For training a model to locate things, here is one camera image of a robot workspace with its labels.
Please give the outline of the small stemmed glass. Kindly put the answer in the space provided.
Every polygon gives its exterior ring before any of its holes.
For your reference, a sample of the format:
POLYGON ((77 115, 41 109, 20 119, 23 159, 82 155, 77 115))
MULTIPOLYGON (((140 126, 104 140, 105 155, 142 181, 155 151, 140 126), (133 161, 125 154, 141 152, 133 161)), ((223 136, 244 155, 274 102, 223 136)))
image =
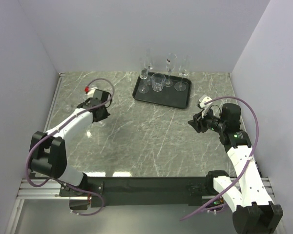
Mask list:
POLYGON ((148 78, 147 68, 145 66, 145 61, 142 58, 139 58, 139 62, 140 62, 139 78, 140 78, 141 81, 140 81, 138 91, 141 94, 146 94, 149 91, 149 87, 146 84, 146 79, 148 78))

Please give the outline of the clear glass tumbler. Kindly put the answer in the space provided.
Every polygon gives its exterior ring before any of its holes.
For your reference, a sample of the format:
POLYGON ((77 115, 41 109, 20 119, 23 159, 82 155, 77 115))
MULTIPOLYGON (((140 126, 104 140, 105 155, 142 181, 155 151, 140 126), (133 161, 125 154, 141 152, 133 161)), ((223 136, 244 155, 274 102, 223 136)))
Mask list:
POLYGON ((153 91, 155 91, 155 92, 162 91, 163 87, 164 87, 165 80, 166 80, 166 77, 164 74, 154 73, 151 77, 153 91))

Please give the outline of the clear flute glass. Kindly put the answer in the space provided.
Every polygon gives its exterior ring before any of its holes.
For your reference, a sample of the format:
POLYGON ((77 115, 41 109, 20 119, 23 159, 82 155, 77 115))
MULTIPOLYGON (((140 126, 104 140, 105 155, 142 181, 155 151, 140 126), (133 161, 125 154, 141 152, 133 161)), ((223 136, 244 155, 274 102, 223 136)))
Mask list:
POLYGON ((178 73, 181 77, 181 80, 178 83, 175 83, 174 85, 176 91, 182 92, 186 89, 186 85, 184 84, 184 78, 186 78, 189 75, 190 60, 191 56, 186 55, 180 64, 178 73))

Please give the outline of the champagne flute with dark mark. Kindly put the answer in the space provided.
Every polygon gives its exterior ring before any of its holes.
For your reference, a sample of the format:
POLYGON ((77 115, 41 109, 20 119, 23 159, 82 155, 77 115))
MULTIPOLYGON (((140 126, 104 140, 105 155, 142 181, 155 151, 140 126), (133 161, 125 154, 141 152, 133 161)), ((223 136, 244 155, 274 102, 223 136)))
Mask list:
POLYGON ((172 81, 170 79, 170 76, 171 76, 172 71, 175 68, 176 58, 177 58, 177 56, 175 54, 173 54, 173 53, 169 53, 167 55, 167 58, 166 58, 167 76, 166 76, 166 79, 165 79, 165 82, 164 82, 165 87, 171 87, 173 85, 173 83, 172 83, 172 81))

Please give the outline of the clear wine glass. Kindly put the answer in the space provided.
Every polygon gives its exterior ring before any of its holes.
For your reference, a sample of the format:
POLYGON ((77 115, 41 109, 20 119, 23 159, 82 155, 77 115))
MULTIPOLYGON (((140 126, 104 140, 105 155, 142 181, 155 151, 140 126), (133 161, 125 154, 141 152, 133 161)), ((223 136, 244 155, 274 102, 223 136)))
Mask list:
POLYGON ((145 68, 147 70, 147 78, 145 80, 145 84, 146 85, 151 85, 151 70, 154 67, 154 63, 153 63, 153 56, 151 54, 151 50, 147 49, 146 50, 146 58, 145 58, 145 68))

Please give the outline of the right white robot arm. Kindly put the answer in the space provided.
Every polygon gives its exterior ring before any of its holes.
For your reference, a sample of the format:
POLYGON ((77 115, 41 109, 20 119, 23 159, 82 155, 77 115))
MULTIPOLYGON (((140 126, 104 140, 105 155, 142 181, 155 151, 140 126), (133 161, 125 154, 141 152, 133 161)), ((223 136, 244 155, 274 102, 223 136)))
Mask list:
POLYGON ((283 210, 274 204, 268 194, 256 162, 251 155, 252 145, 248 134, 240 128, 241 108, 233 103, 222 106, 219 117, 210 104, 199 104, 201 112, 188 123, 198 133, 212 130, 219 134, 237 174, 235 183, 227 175, 218 175, 205 182, 206 191, 219 194, 232 211, 233 225, 238 234, 272 234, 276 230, 283 210))

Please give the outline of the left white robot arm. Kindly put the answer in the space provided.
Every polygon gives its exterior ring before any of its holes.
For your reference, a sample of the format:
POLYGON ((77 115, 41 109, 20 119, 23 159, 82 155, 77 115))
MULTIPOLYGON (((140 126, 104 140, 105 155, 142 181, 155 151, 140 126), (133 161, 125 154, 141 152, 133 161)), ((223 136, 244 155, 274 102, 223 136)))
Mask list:
POLYGON ((110 116, 105 104, 112 102, 111 93, 95 89, 91 97, 56 127, 32 135, 26 169, 71 185, 78 196, 88 191, 88 177, 67 162, 66 148, 75 134, 94 122, 110 116))

